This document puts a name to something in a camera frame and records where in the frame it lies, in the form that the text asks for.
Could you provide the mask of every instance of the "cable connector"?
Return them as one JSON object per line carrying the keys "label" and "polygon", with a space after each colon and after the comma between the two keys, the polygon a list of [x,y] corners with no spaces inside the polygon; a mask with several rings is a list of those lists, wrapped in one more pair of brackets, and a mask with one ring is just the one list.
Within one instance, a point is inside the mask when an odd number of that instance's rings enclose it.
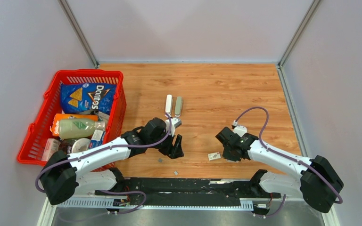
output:
{"label": "cable connector", "polygon": [[234,120],[234,121],[232,122],[232,126],[231,126],[231,127],[232,127],[233,129],[235,129],[235,127],[237,127],[237,126],[238,126],[238,122]]}

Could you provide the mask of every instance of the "wood grain surface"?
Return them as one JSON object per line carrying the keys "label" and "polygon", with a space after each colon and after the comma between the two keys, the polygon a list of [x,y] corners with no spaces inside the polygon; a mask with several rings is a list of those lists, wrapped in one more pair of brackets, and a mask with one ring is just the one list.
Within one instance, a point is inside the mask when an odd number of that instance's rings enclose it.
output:
{"label": "wood grain surface", "polygon": [[[275,65],[102,64],[100,69],[124,74],[127,110],[123,132],[144,126],[154,117],[165,119],[167,94],[173,96],[173,110],[176,97],[183,98],[182,126],[176,134],[182,135],[185,156],[172,160],[148,149],[116,163],[125,177],[251,178],[258,169],[280,173],[255,161],[208,160],[209,153],[223,150],[215,135],[252,106],[265,107],[270,113],[264,141],[300,154]],[[256,109],[239,122],[258,135],[264,120],[265,113]]]}

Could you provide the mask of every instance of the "white wall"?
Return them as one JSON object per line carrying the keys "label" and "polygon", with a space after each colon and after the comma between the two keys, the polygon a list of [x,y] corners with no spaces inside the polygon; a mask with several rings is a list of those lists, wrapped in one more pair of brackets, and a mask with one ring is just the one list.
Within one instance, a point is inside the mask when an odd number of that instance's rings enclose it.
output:
{"label": "white wall", "polygon": [[311,2],[69,0],[103,62],[278,62]]}
{"label": "white wall", "polygon": [[0,225],[35,225],[41,166],[16,162],[55,71],[91,68],[56,0],[0,0]]}
{"label": "white wall", "polygon": [[345,183],[341,225],[362,225],[362,1],[324,0],[285,74],[310,152]]}

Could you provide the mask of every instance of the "bottle label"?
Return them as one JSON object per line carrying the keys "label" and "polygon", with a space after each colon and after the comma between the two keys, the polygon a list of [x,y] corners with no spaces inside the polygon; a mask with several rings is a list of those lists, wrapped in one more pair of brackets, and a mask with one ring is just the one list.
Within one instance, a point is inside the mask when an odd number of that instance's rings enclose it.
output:
{"label": "bottle label", "polygon": [[84,123],[77,121],[77,120],[73,121],[73,124],[79,129],[86,129],[88,127]]}

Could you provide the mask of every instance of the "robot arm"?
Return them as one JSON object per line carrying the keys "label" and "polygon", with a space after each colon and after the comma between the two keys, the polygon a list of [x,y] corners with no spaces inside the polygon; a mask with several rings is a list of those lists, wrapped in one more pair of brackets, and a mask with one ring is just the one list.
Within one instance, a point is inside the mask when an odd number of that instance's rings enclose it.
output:
{"label": "robot arm", "polygon": [[68,155],[55,152],[40,173],[40,181],[49,202],[56,205],[73,194],[110,190],[116,185],[116,172],[91,171],[111,162],[145,153],[148,147],[158,149],[171,159],[183,157],[181,135],[177,135],[173,145],[175,129],[180,125],[179,118],[166,121],[154,118],[146,126],[127,131],[113,141],[88,151]]}
{"label": "robot arm", "polygon": [[231,131],[228,127],[222,129],[216,138],[222,143],[223,158],[231,161],[249,159],[259,161],[285,172],[288,176],[277,175],[266,170],[259,170],[254,178],[259,186],[268,193],[283,193],[295,197],[303,197],[314,209],[327,213],[337,196],[307,166],[317,170],[339,193],[344,184],[327,159],[316,156],[314,159],[288,153],[263,142],[247,133],[243,126],[235,126]]}

